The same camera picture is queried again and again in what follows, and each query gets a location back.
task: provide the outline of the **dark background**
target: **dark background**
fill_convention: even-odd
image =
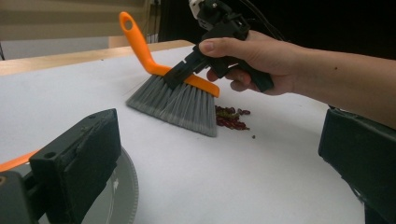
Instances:
[[[246,19],[254,13],[239,0],[223,0]],[[250,0],[286,40],[308,48],[396,59],[396,0]],[[198,43],[205,33],[188,0],[162,0],[159,40]],[[252,24],[255,30],[267,31]]]

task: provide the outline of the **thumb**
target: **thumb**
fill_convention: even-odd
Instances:
[[[199,44],[199,50],[213,58],[232,56],[245,60],[251,54],[251,49],[247,48],[247,41],[229,37],[204,40]]]

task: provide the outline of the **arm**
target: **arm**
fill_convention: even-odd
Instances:
[[[247,41],[206,40],[200,50],[243,59],[271,74],[275,86],[267,94],[301,94],[396,129],[396,61],[306,49],[257,32],[250,32]],[[212,71],[207,77],[216,80]],[[244,71],[234,69],[227,78],[236,91],[257,90]]]

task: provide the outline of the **forearm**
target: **forearm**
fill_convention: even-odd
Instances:
[[[303,50],[293,92],[396,129],[396,62],[356,54]]]

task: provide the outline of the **wire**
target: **wire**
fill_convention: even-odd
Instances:
[[[240,0],[242,4],[248,7],[256,16],[257,18],[265,25],[267,30],[271,33],[271,35],[278,39],[278,40],[285,40],[285,37],[272,25],[262,14],[262,12],[250,1],[248,0]]]
[[[6,57],[4,57],[4,52],[3,52],[3,48],[1,47],[1,42],[0,42],[0,57],[3,61],[6,60]]]

